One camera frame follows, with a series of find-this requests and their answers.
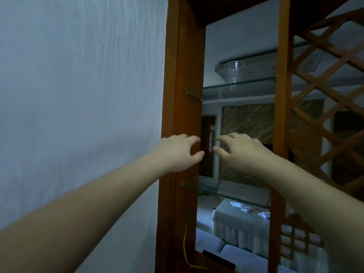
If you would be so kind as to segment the white papers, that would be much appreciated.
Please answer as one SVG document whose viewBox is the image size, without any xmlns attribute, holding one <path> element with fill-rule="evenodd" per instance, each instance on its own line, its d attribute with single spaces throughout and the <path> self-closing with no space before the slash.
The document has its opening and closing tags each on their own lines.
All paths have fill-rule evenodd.
<svg viewBox="0 0 364 273">
<path fill-rule="evenodd" d="M 233 202 L 233 201 L 230 201 L 230 204 L 232 207 L 238 208 L 239 210 L 241 210 L 243 212 L 246 212 L 249 214 L 255 213 L 258 216 L 265 218 L 265 219 L 271 218 L 271 213 L 269 211 L 262 210 L 260 207 L 250 207 L 250 206 L 244 205 L 242 203 Z"/>
</svg>

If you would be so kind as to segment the table with white cloth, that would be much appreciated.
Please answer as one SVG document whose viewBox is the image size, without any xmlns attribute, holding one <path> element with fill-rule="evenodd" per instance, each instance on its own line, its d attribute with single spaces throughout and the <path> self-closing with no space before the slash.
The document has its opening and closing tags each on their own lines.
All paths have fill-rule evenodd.
<svg viewBox="0 0 364 273">
<path fill-rule="evenodd" d="M 230 199 L 225 198 L 212 213 L 213 234 L 227 244 L 241 248 L 255 255 L 268 258 L 270 219 L 257 214 L 249 214 L 234 208 Z M 294 230 L 294 249 L 291 250 L 292 227 L 282 225 L 283 232 L 281 264 L 300 273 L 307 271 L 323 272 L 329 268 L 329 257 L 324 248 L 317 245 L 321 239 L 316 234 L 309 234 L 310 242 L 306 245 L 303 239 L 306 232 Z"/>
</svg>

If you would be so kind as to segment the person's left hand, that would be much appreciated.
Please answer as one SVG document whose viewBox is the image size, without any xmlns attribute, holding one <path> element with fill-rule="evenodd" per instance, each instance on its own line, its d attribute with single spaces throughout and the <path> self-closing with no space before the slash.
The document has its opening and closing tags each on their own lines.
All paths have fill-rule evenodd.
<svg viewBox="0 0 364 273">
<path fill-rule="evenodd" d="M 165 173 L 178 173 L 190 168 L 185 167 L 185 158 L 188 153 L 191 154 L 191 148 L 200 141 L 197 136 L 186 134 L 165 137 L 152 151 L 152 156 L 162 165 Z"/>
</svg>

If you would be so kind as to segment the brown wooden shelf cabinet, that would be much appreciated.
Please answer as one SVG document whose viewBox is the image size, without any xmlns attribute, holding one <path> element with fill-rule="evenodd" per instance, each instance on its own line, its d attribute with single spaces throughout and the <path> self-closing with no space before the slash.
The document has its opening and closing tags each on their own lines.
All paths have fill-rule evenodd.
<svg viewBox="0 0 364 273">
<path fill-rule="evenodd" d="M 206 26 L 269 0 L 168 0 L 165 81 L 163 88 L 162 136 L 201 134 L 202 101 L 185 93 L 202 88 Z M 288 158 L 292 136 L 289 104 L 307 86 L 293 73 L 293 60 L 309 43 L 299 34 L 320 20 L 330 18 L 335 10 L 350 0 L 280 0 L 278 12 L 278 67 L 275 73 L 275 121 L 273 151 Z M 336 61 L 323 50 L 316 50 L 299 65 L 317 77 Z M 313 118 L 331 108 L 333 101 L 313 91 L 298 103 Z M 198 166 L 182 173 L 169 174 L 159 182 L 157 245 L 155 273 L 197 273 L 217 271 L 216 262 L 208 261 L 193 250 L 193 216 L 197 215 L 197 192 L 180 185 L 198 175 Z"/>
</svg>

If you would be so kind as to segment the grey sofa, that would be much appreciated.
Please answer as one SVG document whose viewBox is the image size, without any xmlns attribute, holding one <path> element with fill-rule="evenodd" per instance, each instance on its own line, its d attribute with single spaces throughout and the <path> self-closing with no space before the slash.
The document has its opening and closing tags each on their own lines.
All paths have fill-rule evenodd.
<svg viewBox="0 0 364 273">
<path fill-rule="evenodd" d="M 196 229 L 196 251 L 237 273 L 268 273 L 268 260 L 241 248 L 225 244 L 214 235 Z"/>
</svg>

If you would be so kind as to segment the person's left forearm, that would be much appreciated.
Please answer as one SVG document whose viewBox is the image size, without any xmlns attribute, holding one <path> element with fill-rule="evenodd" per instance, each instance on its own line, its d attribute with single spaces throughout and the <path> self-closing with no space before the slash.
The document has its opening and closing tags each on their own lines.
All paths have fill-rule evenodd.
<svg viewBox="0 0 364 273">
<path fill-rule="evenodd" d="M 74 273 L 171 162 L 143 156 L 7 226 L 0 231 L 0 273 Z"/>
</svg>

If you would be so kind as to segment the person's right hand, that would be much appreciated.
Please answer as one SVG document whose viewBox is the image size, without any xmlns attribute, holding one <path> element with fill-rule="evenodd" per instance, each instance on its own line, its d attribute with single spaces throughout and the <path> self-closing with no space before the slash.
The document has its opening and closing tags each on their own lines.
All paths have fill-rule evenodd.
<svg viewBox="0 0 364 273">
<path fill-rule="evenodd" d="M 227 152 L 235 153 L 236 167 L 232 168 L 245 174 L 263 177 L 278 159 L 258 139 L 247 134 L 231 133 L 221 135 L 216 140 L 228 147 Z"/>
</svg>

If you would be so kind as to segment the glass shelf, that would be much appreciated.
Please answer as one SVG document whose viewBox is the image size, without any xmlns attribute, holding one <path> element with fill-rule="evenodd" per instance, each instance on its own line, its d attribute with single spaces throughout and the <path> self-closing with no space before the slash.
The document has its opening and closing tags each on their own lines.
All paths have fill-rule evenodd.
<svg viewBox="0 0 364 273">
<path fill-rule="evenodd" d="M 208 102 L 272 95 L 275 93 L 275 89 L 275 77 L 268 77 L 203 88 L 190 88 L 186 89 L 185 93 L 195 99 Z"/>
<path fill-rule="evenodd" d="M 235 200 L 262 209 L 271 207 L 271 191 L 242 183 L 197 176 L 180 184 L 183 187 Z"/>
</svg>

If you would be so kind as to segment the clear plastic cup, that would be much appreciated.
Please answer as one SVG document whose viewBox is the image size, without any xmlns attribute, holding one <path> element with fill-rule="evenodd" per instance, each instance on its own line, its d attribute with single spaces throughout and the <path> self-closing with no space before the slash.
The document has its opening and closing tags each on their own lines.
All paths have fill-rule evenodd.
<svg viewBox="0 0 364 273">
<path fill-rule="evenodd" d="M 234 60 L 224 64 L 224 70 L 226 73 L 225 81 L 227 83 L 237 83 L 241 81 L 241 71 L 244 68 L 245 63 L 241 60 Z"/>
</svg>

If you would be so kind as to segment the wooden diagonal lattice panel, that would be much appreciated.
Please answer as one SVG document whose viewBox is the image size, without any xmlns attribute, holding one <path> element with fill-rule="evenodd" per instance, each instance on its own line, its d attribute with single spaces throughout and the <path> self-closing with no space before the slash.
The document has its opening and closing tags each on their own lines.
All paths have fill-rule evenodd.
<svg viewBox="0 0 364 273">
<path fill-rule="evenodd" d="M 344 94 L 328 82 L 345 65 L 364 74 L 364 61 L 359 57 L 364 50 L 364 39 L 351 50 L 342 49 L 329 41 L 330 36 L 347 22 L 364 27 L 364 8 L 320 20 L 299 34 L 309 45 L 293 60 L 293 73 L 307 82 L 307 86 L 292 97 L 289 109 L 307 125 L 305 129 L 312 130 L 330 143 L 331 147 L 325 153 L 309 155 L 302 150 L 302 146 L 297 145 L 297 139 L 291 138 L 289 148 L 310 173 L 331 186 L 358 197 L 364 194 L 364 106 L 357 104 L 356 100 L 364 97 L 364 84 Z M 336 58 L 333 65 L 317 77 L 299 66 L 316 50 L 323 50 Z M 313 91 L 319 91 L 333 101 L 331 108 L 315 118 L 298 105 Z"/>
</svg>

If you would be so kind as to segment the person's right forearm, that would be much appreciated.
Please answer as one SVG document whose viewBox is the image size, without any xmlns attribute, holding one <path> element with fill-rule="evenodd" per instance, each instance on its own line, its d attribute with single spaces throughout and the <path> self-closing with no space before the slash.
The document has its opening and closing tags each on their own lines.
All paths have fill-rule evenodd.
<svg viewBox="0 0 364 273">
<path fill-rule="evenodd" d="M 326 249 L 354 273 L 364 273 L 364 203 L 276 155 L 257 172 L 323 239 Z"/>
</svg>

